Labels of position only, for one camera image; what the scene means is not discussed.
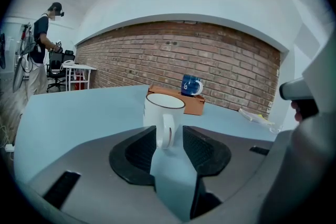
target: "white mug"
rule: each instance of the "white mug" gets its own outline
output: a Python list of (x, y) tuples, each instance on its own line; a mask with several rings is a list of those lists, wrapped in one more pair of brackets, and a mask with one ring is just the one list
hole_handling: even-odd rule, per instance
[(168, 148), (173, 145), (184, 108), (182, 100), (167, 94), (151, 93), (146, 96), (143, 126), (156, 125), (156, 146)]

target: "white desk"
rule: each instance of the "white desk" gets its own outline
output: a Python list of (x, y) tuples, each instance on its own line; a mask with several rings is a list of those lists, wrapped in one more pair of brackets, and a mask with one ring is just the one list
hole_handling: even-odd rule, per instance
[[(72, 83), (79, 83), (79, 89), (81, 83), (87, 83), (88, 89), (90, 89), (90, 75), (91, 75), (91, 70), (97, 70), (94, 67), (86, 66), (86, 65), (63, 65), (63, 68), (66, 70), (66, 75), (65, 75), (65, 87), (66, 91), (71, 91), (71, 84)], [(71, 80), (71, 71), (74, 70), (74, 79)], [(77, 75), (76, 75), (76, 70), (80, 72), (79, 77), (83, 78), (83, 80), (77, 80)], [(85, 70), (88, 70), (88, 79), (85, 79)]]

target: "table surface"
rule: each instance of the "table surface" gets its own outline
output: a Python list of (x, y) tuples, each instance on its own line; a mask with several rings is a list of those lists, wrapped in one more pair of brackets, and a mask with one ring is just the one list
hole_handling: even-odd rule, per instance
[[(22, 183), (75, 146), (143, 126), (149, 86), (128, 86), (34, 95), (15, 141), (14, 172)], [(182, 125), (274, 141), (267, 128), (237, 111), (205, 103), (202, 116), (184, 114)], [(156, 149), (151, 165), (156, 194), (182, 221), (190, 219), (197, 173), (183, 150), (182, 128), (168, 150)]]
[[(27, 183), (75, 146), (143, 126), (147, 85), (34, 95), (22, 115), (16, 141), (16, 179)], [(182, 125), (274, 141), (267, 128), (240, 113), (205, 103), (203, 115), (183, 115)]]
[(74, 64), (74, 65), (63, 65), (63, 68), (77, 68), (77, 69), (86, 69), (86, 70), (97, 70), (94, 67), (91, 66), (87, 66), (87, 65), (78, 65), (78, 64)]

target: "black t-shirt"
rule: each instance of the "black t-shirt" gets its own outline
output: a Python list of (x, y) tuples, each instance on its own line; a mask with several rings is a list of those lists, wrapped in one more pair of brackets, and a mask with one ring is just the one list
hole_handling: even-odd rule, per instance
[(34, 40), (40, 47), (40, 52), (38, 46), (36, 45), (34, 50), (30, 53), (30, 56), (33, 58), (35, 63), (43, 63), (46, 47), (40, 41), (40, 34), (47, 34), (48, 26), (49, 20), (47, 16), (41, 17), (34, 23)]

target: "person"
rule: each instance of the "person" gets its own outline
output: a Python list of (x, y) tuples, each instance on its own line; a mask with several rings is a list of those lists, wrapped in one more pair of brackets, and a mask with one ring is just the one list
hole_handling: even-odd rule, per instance
[(52, 43), (47, 38), (49, 20), (55, 20), (56, 17), (63, 17), (62, 5), (59, 2), (54, 2), (48, 10), (42, 14), (41, 18), (34, 23), (34, 41), (36, 45), (32, 52), (28, 55), (29, 62), (29, 80), (28, 92), (30, 98), (34, 94), (47, 92), (48, 81), (44, 68), (44, 57), (47, 50), (61, 52), (61, 47)]

